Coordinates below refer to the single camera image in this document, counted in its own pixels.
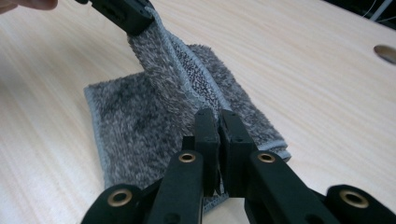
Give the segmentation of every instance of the black object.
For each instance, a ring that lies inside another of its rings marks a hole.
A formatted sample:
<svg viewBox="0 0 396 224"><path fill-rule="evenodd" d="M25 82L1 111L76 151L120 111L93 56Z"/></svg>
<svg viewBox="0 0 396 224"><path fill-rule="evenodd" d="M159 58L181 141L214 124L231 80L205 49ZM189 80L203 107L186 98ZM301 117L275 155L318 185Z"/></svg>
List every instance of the black object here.
<svg viewBox="0 0 396 224"><path fill-rule="evenodd" d="M82 224L201 223L204 193L219 189L219 170L225 191L245 198L250 223L396 223L387 207L360 189L335 186L326 197L309 189L275 153L256 148L234 112L222 110L216 122L204 109L195 121L196 135L183 139L162 180L143 190L123 184L106 189Z"/></svg>
<svg viewBox="0 0 396 224"><path fill-rule="evenodd" d="M88 0L76 0L87 4ZM148 0L91 0L92 7L118 25L128 35L139 35L154 21L145 7L153 5Z"/></svg>

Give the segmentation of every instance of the human finger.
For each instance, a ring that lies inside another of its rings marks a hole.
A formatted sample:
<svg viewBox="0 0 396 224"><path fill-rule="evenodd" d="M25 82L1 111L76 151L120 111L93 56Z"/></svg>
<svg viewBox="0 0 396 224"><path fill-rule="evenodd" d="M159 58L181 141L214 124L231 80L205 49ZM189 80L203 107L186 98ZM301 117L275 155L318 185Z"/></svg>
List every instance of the human finger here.
<svg viewBox="0 0 396 224"><path fill-rule="evenodd" d="M6 1L0 0L0 14L8 12L17 6L18 6L17 4L8 2L7 0Z"/></svg>
<svg viewBox="0 0 396 224"><path fill-rule="evenodd" d="M58 5L58 0L8 0L23 7L50 10Z"/></svg>

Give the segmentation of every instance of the white cable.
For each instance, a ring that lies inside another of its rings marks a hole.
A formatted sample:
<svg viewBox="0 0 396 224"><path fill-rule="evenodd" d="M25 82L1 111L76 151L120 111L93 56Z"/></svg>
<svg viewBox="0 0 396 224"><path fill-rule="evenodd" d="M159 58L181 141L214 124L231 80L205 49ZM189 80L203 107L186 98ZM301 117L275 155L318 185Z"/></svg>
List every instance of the white cable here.
<svg viewBox="0 0 396 224"><path fill-rule="evenodd" d="M362 15L362 17L365 17L371 11L371 9L374 7L375 3L376 3L376 0L374 0L374 2L372 4L372 6L370 7L370 9L364 15Z"/></svg>
<svg viewBox="0 0 396 224"><path fill-rule="evenodd" d="M379 16L388 8L389 4L392 3L392 0L385 0L381 6L376 10L374 15L370 18L370 21L376 21Z"/></svg>
<svg viewBox="0 0 396 224"><path fill-rule="evenodd" d="M387 18L387 19L384 19L384 20L381 20L381 21L390 21L390 20L393 20L393 19L396 19L396 16L390 17L390 18Z"/></svg>

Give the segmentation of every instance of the wood grain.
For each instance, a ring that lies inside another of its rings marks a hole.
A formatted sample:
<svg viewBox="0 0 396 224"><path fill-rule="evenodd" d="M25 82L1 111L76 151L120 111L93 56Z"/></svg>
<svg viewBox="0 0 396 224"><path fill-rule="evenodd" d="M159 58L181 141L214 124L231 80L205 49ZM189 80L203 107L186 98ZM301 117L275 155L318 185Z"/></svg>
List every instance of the wood grain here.
<svg viewBox="0 0 396 224"><path fill-rule="evenodd" d="M153 0L187 44L210 46L321 193L349 184L396 211L396 33L322 1ZM79 223L103 190L83 88L142 71L118 27L68 0L0 17L0 223ZM204 223L248 223L230 200Z"/></svg>

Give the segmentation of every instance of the gray towel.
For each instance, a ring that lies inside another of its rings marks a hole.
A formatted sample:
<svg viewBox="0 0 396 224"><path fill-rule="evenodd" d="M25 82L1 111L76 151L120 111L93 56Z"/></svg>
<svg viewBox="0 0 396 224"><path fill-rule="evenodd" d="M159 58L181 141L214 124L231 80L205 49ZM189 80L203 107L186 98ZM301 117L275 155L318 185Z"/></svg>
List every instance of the gray towel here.
<svg viewBox="0 0 396 224"><path fill-rule="evenodd" d="M248 98L210 48L186 46L155 22L129 42L144 73L85 89L105 187L126 183L145 188L163 177L167 163L193 135L197 110L210 107L236 112L260 150L290 157L282 136ZM205 199L204 211L227 195Z"/></svg>

